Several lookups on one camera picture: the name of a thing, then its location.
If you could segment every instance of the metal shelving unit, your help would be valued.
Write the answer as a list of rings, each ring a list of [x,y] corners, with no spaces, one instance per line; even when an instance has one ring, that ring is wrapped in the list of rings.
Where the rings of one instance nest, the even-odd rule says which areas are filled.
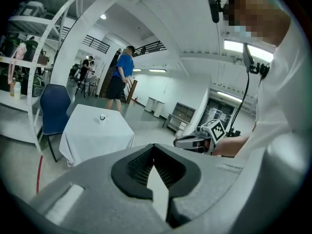
[[[55,13],[52,20],[31,16],[13,16],[8,20],[8,32],[24,35],[39,36],[40,41],[32,61],[16,60],[16,65],[29,68],[29,80],[27,95],[15,100],[9,92],[0,90],[0,134],[17,140],[34,143],[39,152],[38,134],[42,128],[42,118],[37,109],[34,117],[33,107],[39,97],[32,97],[33,80],[37,67],[51,68],[48,65],[38,64],[40,51],[46,39],[58,40],[60,44],[61,34],[55,25],[62,17],[60,31],[62,31],[64,19],[67,15],[78,18],[82,14],[83,0],[34,0],[42,2],[50,13]],[[11,58],[0,57],[0,62],[10,63]]]

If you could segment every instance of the small cup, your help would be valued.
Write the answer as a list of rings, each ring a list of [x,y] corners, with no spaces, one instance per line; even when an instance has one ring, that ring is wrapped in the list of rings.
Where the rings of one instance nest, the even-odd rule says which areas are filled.
[[[100,123],[103,123],[104,120],[105,120],[107,117],[108,117],[108,116],[107,116],[106,114],[100,114],[100,115],[99,115],[99,121],[100,121]]]

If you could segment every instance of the ceiling light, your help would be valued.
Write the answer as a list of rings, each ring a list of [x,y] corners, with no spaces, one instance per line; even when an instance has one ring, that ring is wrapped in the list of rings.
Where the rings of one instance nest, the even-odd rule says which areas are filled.
[[[273,54],[268,51],[265,51],[263,49],[259,49],[257,47],[253,47],[250,45],[248,45],[248,48],[249,48],[250,54],[254,57],[258,57],[267,62],[271,62],[273,60]]]
[[[165,73],[166,70],[164,69],[150,69],[151,72],[161,72],[161,73]]]
[[[273,54],[268,51],[251,45],[248,45],[248,48],[253,57],[258,57],[267,62],[271,62],[273,60]],[[243,53],[243,44],[241,42],[224,40],[224,49]]]
[[[241,99],[239,99],[239,98],[237,98],[237,97],[235,97],[235,96],[228,95],[228,94],[226,94],[226,93],[224,93],[224,92],[218,91],[217,93],[218,93],[219,95],[222,95],[222,96],[231,98],[231,99],[236,100],[236,101],[238,101],[238,102],[242,102]]]
[[[243,53],[243,44],[236,41],[224,40],[224,49],[233,50]]]

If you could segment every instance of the pink bag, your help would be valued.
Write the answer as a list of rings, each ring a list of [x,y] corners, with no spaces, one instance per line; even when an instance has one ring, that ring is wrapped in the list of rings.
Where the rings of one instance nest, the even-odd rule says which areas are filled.
[[[16,51],[14,52],[14,54],[11,57],[11,61],[9,64],[9,71],[8,71],[8,84],[11,84],[13,81],[13,73],[14,73],[14,69],[15,69],[15,63],[16,63],[16,59],[17,60],[23,60],[25,53],[27,52],[26,49],[26,44],[25,43],[21,43]]]

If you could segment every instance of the red cable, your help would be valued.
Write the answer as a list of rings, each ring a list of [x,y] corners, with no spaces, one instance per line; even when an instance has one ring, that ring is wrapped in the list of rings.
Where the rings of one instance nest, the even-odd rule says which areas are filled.
[[[43,156],[41,155],[40,162],[39,162],[39,167],[38,167],[38,174],[37,174],[37,189],[36,189],[36,193],[37,194],[39,193],[39,180],[40,180],[40,171],[41,171],[42,158],[43,158]]]

